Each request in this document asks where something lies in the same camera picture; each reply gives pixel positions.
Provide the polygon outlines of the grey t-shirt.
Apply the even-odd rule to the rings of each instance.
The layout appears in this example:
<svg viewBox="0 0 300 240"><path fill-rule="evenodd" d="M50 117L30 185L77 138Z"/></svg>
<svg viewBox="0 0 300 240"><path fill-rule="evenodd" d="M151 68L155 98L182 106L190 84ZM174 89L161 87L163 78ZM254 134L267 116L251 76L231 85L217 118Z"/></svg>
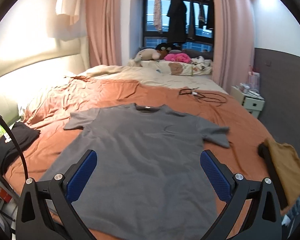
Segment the grey t-shirt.
<svg viewBox="0 0 300 240"><path fill-rule="evenodd" d="M94 230L122 239L200 239L217 217L214 190L200 166L205 141L229 147L228 127L136 104L73 112L80 129L42 179L64 173L87 150L98 163L74 208Z"/></svg>

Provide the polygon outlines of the mustard yellow garment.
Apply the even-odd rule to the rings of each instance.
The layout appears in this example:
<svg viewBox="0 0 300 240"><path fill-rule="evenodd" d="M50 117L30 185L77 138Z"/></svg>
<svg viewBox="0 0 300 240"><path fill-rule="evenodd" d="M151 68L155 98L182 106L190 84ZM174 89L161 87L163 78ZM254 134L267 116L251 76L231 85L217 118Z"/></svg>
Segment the mustard yellow garment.
<svg viewBox="0 0 300 240"><path fill-rule="evenodd" d="M295 148L267 138L259 144L258 155L266 163L280 209L294 205L300 196L300 158Z"/></svg>

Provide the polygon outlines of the black garment with print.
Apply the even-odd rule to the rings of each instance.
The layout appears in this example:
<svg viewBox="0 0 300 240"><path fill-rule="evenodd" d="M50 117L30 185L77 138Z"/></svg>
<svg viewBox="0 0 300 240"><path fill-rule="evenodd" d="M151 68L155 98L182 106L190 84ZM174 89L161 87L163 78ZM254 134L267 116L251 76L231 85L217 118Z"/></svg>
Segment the black garment with print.
<svg viewBox="0 0 300 240"><path fill-rule="evenodd" d="M40 130L32 129L23 122L16 122L12 127L12 133L22 151L27 150L33 142L39 138ZM4 175L9 166L19 157L10 136L5 133L0 138L0 174Z"/></svg>

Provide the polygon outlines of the orange blanket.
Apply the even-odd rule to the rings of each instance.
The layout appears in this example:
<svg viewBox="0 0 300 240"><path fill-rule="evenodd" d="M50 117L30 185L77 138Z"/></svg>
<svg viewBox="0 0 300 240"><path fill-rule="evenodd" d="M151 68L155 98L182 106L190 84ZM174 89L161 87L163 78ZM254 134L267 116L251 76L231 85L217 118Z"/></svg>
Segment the orange blanket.
<svg viewBox="0 0 300 240"><path fill-rule="evenodd" d="M190 95L180 95L177 89L147 86L139 81L94 79L79 76L67 85L56 87L38 96L25 112L25 122L40 130L40 136L25 150L29 175L40 178L79 132L65 131L70 113L91 107L108 107L138 103L146 106L168 105L173 110L205 118L217 125L230 128L230 147L225 149L207 144L221 163L245 178L261 180L268 176L266 164L258 155L257 147L270 137L268 130L249 114L234 98L211 91L215 98L224 99L217 104L197 101Z"/></svg>

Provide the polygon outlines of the white bedside table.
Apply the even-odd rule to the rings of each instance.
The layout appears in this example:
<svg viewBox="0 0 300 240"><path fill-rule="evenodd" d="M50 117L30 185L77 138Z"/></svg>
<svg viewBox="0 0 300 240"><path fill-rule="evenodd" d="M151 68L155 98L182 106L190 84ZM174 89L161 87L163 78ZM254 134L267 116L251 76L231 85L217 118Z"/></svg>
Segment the white bedside table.
<svg viewBox="0 0 300 240"><path fill-rule="evenodd" d="M261 96L251 93L243 93L237 87L232 86L230 95L243 106L251 115L258 119L263 110L265 100Z"/></svg>

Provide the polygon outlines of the beige bed sheet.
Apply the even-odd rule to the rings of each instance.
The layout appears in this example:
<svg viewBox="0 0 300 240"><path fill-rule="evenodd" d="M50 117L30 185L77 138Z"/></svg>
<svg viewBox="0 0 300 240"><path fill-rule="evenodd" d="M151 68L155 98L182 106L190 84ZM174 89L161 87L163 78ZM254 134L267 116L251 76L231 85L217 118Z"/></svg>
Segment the beige bed sheet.
<svg viewBox="0 0 300 240"><path fill-rule="evenodd" d="M180 76L162 74L151 68L130 66L106 66L100 65L86 70L80 76L93 77L95 79L111 80L136 80L147 86L161 86L167 88L196 88L198 90L227 92L211 80L208 75Z"/></svg>

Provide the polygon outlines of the cream padded headboard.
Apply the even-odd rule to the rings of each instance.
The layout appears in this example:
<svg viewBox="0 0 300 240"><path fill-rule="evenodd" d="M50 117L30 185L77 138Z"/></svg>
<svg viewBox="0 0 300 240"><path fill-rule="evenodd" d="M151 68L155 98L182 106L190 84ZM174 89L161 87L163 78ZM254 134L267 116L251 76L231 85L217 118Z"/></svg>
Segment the cream padded headboard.
<svg viewBox="0 0 300 240"><path fill-rule="evenodd" d="M47 38L16 50L0 48L0 115L7 123L14 122L20 106L89 67L86 36L68 41Z"/></svg>

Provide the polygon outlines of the pink fluffy garment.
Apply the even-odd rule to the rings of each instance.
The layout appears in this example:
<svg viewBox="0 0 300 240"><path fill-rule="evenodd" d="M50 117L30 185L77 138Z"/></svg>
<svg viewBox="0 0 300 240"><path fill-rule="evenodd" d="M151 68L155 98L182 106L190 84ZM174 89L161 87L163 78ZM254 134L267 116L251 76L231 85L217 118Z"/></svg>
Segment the pink fluffy garment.
<svg viewBox="0 0 300 240"><path fill-rule="evenodd" d="M164 57L164 60L172 61L172 62L182 62L182 63L190 63L191 62L191 58L185 53L167 54Z"/></svg>

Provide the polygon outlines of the pink curtain right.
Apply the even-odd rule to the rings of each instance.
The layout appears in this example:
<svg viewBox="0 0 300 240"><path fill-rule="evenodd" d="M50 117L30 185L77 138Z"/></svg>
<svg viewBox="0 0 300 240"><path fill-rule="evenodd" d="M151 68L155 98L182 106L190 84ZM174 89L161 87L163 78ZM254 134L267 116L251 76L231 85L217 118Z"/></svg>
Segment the pink curtain right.
<svg viewBox="0 0 300 240"><path fill-rule="evenodd" d="M212 80L230 92L245 83L254 62L254 19L250 0L214 0Z"/></svg>

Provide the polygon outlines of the pink curtain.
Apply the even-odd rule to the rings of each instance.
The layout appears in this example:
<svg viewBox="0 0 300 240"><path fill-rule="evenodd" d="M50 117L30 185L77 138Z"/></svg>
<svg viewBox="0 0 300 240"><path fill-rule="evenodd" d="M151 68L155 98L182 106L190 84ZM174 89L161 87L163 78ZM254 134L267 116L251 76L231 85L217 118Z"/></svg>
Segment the pink curtain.
<svg viewBox="0 0 300 240"><path fill-rule="evenodd" d="M120 0L85 1L90 66L120 65Z"/></svg>
<svg viewBox="0 0 300 240"><path fill-rule="evenodd" d="M245 83L254 62L254 19L250 0L214 0L212 80L230 92Z"/></svg>

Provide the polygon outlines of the beige plush toy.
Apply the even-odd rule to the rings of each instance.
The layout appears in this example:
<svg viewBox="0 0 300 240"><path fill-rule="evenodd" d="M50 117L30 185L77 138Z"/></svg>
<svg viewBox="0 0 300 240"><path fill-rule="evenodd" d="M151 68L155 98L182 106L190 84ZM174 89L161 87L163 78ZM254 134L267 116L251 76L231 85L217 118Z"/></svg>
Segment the beige plush toy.
<svg viewBox="0 0 300 240"><path fill-rule="evenodd" d="M149 61L149 60L159 60L161 57L161 54L153 49L153 48L146 48L141 51L139 51L134 58L135 62L140 62L140 61Z"/></svg>

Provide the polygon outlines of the hanging white garment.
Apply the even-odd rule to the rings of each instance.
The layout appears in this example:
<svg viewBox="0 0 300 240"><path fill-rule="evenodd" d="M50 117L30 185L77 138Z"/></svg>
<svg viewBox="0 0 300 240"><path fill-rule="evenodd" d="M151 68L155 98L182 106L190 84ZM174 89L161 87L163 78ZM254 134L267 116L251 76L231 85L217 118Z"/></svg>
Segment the hanging white garment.
<svg viewBox="0 0 300 240"><path fill-rule="evenodd" d="M79 20L81 0L57 0L55 12L56 15L64 15L73 25Z"/></svg>

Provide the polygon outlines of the hanging black coat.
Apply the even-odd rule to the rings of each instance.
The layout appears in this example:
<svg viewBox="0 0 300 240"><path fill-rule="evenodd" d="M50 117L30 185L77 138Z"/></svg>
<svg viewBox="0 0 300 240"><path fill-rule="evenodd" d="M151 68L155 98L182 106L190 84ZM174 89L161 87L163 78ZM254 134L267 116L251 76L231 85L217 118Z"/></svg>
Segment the hanging black coat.
<svg viewBox="0 0 300 240"><path fill-rule="evenodd" d="M186 42L186 12L187 8L183 0L171 0L167 12L169 18L167 41L169 43L184 44Z"/></svg>

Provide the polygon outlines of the pink curtain left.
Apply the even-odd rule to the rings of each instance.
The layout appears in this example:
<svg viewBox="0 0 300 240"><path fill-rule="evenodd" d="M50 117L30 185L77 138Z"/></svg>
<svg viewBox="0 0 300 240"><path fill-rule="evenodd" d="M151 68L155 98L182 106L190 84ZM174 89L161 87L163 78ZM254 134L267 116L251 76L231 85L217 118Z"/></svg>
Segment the pink curtain left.
<svg viewBox="0 0 300 240"><path fill-rule="evenodd" d="M85 1L90 66L120 65L120 0Z"/></svg>

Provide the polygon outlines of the hanging floral garment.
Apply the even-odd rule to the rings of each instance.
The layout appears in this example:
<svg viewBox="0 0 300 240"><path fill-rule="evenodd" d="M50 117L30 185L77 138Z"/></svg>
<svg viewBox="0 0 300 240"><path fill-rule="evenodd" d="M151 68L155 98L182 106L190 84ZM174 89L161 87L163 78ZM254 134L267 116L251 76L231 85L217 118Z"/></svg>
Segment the hanging floral garment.
<svg viewBox="0 0 300 240"><path fill-rule="evenodd" d="M154 27L158 33L162 34L162 5L161 0L154 0L153 11Z"/></svg>

